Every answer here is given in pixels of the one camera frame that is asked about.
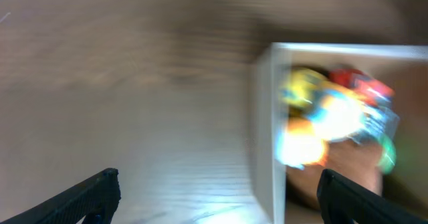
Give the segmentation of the brown plush toy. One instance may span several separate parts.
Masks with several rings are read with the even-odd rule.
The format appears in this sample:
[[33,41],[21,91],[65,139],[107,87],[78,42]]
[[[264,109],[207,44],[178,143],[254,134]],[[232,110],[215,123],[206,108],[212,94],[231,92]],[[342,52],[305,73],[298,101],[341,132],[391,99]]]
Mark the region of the brown plush toy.
[[383,174],[378,167],[383,148],[377,142],[358,145],[345,140],[330,145],[325,165],[308,165],[303,170],[286,169],[286,198],[319,210],[317,188],[324,169],[332,169],[342,176],[381,196]]

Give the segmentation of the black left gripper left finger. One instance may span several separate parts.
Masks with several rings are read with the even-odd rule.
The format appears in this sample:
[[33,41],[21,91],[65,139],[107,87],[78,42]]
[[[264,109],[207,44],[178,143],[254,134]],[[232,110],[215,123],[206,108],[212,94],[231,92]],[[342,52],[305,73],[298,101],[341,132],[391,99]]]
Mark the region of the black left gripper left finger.
[[118,169],[107,168],[2,224],[110,224],[120,199]]

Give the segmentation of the red toy car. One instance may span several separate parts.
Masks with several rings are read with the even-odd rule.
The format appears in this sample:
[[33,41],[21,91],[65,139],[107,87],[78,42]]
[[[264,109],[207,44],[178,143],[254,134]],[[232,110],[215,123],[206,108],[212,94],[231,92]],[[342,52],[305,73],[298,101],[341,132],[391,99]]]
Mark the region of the red toy car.
[[337,68],[329,73],[329,79],[352,90],[362,104],[363,127],[352,136],[357,143],[366,140],[380,141],[395,136],[400,118],[392,111],[393,89],[370,75],[354,68]]

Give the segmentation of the yellow blue duck toy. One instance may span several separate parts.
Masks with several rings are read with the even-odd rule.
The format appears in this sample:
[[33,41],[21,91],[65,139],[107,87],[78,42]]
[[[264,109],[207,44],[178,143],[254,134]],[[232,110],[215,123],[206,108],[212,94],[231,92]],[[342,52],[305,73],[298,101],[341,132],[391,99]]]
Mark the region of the yellow blue duck toy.
[[363,103],[357,93],[328,82],[307,113],[284,122],[275,157],[295,169],[324,166],[330,144],[350,138],[363,126]]

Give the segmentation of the yellow ball with blue letters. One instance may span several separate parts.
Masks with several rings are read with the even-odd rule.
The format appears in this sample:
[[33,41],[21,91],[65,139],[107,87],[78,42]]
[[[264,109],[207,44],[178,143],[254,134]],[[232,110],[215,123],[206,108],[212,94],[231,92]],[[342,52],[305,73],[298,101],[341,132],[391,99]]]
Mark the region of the yellow ball with blue letters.
[[279,99],[293,111],[304,112],[313,105],[316,93],[328,78],[310,68],[294,68],[279,89]]

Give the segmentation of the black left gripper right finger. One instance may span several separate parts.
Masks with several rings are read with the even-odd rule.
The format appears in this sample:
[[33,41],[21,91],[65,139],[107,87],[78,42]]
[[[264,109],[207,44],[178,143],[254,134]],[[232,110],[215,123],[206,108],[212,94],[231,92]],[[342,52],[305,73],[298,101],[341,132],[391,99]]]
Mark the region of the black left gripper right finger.
[[332,169],[322,171],[317,198],[325,224],[427,224]]

